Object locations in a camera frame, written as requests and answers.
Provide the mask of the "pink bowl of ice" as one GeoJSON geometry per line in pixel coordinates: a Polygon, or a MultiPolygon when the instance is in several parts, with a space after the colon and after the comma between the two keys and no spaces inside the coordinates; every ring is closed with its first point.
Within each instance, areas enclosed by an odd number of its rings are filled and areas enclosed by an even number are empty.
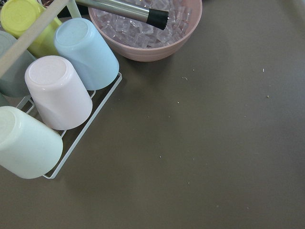
{"type": "Polygon", "coordinates": [[[98,18],[94,13],[94,9],[89,8],[88,11],[94,26],[113,51],[130,60],[138,62],[154,62],[169,57],[177,52],[189,40],[190,36],[200,22],[203,11],[203,3],[201,0],[183,0],[182,5],[192,9],[191,18],[188,22],[185,35],[180,40],[172,44],[157,48],[135,48],[113,40],[102,31],[102,27],[98,24],[98,18]]]}

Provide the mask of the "pink plastic cup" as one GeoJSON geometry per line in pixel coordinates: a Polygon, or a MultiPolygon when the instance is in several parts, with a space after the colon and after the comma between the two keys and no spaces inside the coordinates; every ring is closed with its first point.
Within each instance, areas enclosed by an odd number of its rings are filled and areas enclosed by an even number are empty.
{"type": "Polygon", "coordinates": [[[76,128],[91,115],[92,99],[65,58],[36,59],[25,72],[25,82],[43,122],[52,129],[76,128]]]}

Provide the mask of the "light blue plastic cup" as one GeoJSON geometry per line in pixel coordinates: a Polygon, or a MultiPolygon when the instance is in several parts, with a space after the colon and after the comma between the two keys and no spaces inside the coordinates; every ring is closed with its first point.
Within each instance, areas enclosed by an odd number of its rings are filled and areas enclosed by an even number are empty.
{"type": "Polygon", "coordinates": [[[119,72],[119,62],[91,21],[74,18],[60,25],[54,34],[54,46],[69,60],[87,90],[110,85],[119,72]]]}

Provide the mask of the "steel muddler black tip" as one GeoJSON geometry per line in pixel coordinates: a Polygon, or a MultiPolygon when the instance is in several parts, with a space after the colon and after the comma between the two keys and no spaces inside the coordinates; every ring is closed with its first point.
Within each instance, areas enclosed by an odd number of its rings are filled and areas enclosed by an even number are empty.
{"type": "Polygon", "coordinates": [[[165,29],[169,16],[169,12],[167,11],[146,8],[123,0],[77,0],[76,3],[145,22],[161,30],[165,29]]]}

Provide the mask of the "white plastic cup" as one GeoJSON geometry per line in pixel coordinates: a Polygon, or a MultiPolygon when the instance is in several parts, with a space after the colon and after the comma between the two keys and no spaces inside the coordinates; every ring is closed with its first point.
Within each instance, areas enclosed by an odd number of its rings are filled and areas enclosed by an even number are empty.
{"type": "Polygon", "coordinates": [[[62,151],[57,132],[18,108],[0,108],[2,167],[21,178],[41,177],[55,167],[62,151]]]}

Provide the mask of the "grey plastic cup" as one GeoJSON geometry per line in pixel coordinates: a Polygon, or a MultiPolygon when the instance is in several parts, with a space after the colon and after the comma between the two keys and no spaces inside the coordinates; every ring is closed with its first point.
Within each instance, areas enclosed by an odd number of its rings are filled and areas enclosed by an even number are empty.
{"type": "MultiPolygon", "coordinates": [[[[0,32],[0,56],[16,42],[11,34],[0,32]]],[[[25,97],[30,94],[25,83],[25,72],[28,66],[35,61],[35,57],[26,50],[0,79],[0,92],[9,97],[25,97]]]]}

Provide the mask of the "yellow plastic cup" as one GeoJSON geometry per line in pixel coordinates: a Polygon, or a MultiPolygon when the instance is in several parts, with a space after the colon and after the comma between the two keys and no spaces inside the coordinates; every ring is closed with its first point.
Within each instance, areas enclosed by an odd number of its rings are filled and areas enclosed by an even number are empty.
{"type": "MultiPolygon", "coordinates": [[[[45,12],[45,8],[35,0],[9,0],[2,7],[0,22],[6,32],[18,39],[39,19],[43,12],[45,12]]],[[[57,17],[54,18],[31,43],[28,51],[36,58],[58,55],[53,37],[61,24],[62,22],[57,17]]]]}

